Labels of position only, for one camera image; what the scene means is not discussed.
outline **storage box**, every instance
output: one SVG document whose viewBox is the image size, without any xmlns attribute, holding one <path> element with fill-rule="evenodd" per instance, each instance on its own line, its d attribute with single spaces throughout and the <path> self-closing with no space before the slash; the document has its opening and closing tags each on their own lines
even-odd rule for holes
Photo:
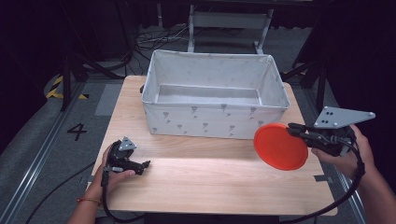
<svg viewBox="0 0 396 224">
<path fill-rule="evenodd" d="M 142 94 L 153 134 L 253 139 L 290 107 L 270 55 L 155 50 Z"/>
</svg>

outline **hand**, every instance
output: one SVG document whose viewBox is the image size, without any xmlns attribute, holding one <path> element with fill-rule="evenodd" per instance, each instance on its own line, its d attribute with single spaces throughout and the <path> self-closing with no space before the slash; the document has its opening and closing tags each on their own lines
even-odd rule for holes
<svg viewBox="0 0 396 224">
<path fill-rule="evenodd" d="M 365 164 L 365 168 L 372 169 L 375 167 L 373 152 L 370 147 L 369 141 L 366 136 L 364 136 L 361 131 L 355 125 L 350 125 L 351 129 L 355 132 L 356 143 L 359 146 L 361 159 Z M 350 179 L 353 179 L 357 165 L 357 159 L 352 151 L 349 151 L 343 157 L 334 157 L 320 149 L 312 148 L 312 153 L 314 153 L 320 161 L 325 161 L 333 164 L 343 175 Z"/>
<path fill-rule="evenodd" d="M 102 196 L 101 182 L 102 182 L 103 168 L 106 166 L 107 155 L 110 149 L 111 149 L 111 145 L 103 153 L 102 164 L 98 167 L 95 176 L 93 178 L 93 181 L 91 182 L 90 186 L 85 192 L 84 197 L 101 199 Z M 110 193 L 120 182 L 122 182 L 123 180 L 127 179 L 132 175 L 135 175 L 135 172 L 133 170 L 127 170 L 121 173 L 109 172 L 107 194 Z"/>
</svg>

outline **gray carpet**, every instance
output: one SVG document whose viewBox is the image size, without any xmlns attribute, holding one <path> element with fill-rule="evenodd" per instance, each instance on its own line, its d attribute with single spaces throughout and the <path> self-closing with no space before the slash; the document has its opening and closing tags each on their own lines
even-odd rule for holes
<svg viewBox="0 0 396 224">
<path fill-rule="evenodd" d="M 161 30 L 159 27 L 151 27 L 144 32 Z M 196 36 L 195 52 L 217 52 L 217 53 L 255 53 L 252 46 L 257 32 L 242 30 L 233 31 L 203 30 Z M 291 65 L 302 47 L 309 29 L 270 29 L 266 37 L 263 51 L 275 58 L 280 72 L 291 70 Z M 161 49 L 175 51 L 186 51 L 187 41 L 179 39 L 176 42 L 167 43 Z M 150 43 L 141 43 L 140 46 L 150 47 Z M 151 50 L 142 50 L 142 54 L 150 57 Z M 144 75 L 147 73 L 149 61 L 141 55 L 134 53 L 135 58 L 130 66 L 115 70 L 116 74 Z M 303 90 L 298 85 L 298 78 L 288 80 L 292 85 L 297 102 L 303 112 L 306 123 L 312 123 L 316 119 L 313 98 L 315 89 Z M 19 134 L 9 144 L 6 151 L 0 157 L 0 211 L 6 211 L 8 202 L 11 201 L 14 192 L 22 182 L 22 178 L 35 155 L 40 150 L 43 142 L 51 131 L 52 124 L 59 116 L 64 116 L 64 122 L 59 134 L 54 138 L 50 153 L 45 160 L 44 166 L 36 177 L 33 186 L 28 189 L 28 194 L 22 200 L 20 209 L 15 213 L 8 223 L 25 223 L 29 215 L 34 211 L 39 202 L 51 192 L 57 185 L 66 180 L 67 177 L 76 173 L 83 167 L 96 160 L 99 147 L 102 144 L 106 128 L 110 120 L 112 110 L 120 92 L 121 81 L 111 80 L 101 74 L 90 74 L 90 79 L 78 94 L 89 94 L 85 100 L 77 99 L 68 114 L 62 114 L 60 108 L 62 99 L 50 98 L 48 102 L 29 120 Z M 332 93 L 327 88 L 325 105 L 336 105 Z M 77 140 L 75 133 L 68 131 L 77 125 L 82 126 L 82 133 Z M 325 174 L 332 179 L 330 187 L 334 198 L 339 198 L 343 193 L 341 183 L 334 168 L 328 164 L 322 164 Z M 72 178 L 54 191 L 48 199 L 41 204 L 30 223 L 65 223 L 76 206 L 76 197 L 83 194 L 86 182 L 91 174 L 92 167 L 85 172 Z M 318 223 L 358 223 L 349 203 L 344 203 L 338 208 L 339 212 L 334 217 L 319 217 Z M 118 213 L 126 218 L 132 217 L 133 213 Z M 293 217 L 281 217 L 281 220 Z"/>
</svg>

